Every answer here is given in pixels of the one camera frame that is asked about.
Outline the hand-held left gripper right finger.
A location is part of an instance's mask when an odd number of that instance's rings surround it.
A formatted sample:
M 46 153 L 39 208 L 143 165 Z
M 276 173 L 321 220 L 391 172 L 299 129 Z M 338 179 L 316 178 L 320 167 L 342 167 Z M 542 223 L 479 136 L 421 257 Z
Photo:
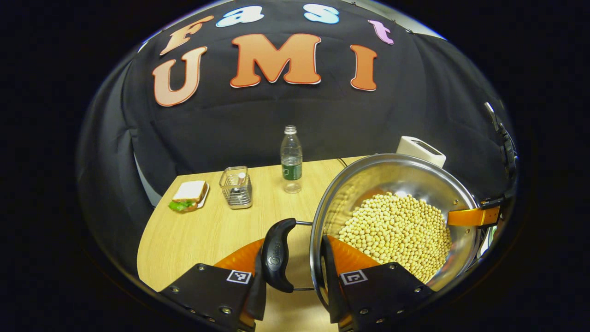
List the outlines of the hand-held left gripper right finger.
M 434 294 L 400 263 L 379 263 L 329 235 L 322 238 L 322 272 L 322 296 L 340 332 L 388 332 Z

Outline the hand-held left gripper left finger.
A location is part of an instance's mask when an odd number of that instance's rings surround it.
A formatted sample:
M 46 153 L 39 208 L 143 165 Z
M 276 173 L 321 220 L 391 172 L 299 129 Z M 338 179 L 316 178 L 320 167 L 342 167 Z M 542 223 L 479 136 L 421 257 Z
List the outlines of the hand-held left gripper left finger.
M 266 310 L 263 243 L 249 243 L 214 265 L 197 263 L 160 294 L 223 331 L 254 332 Z

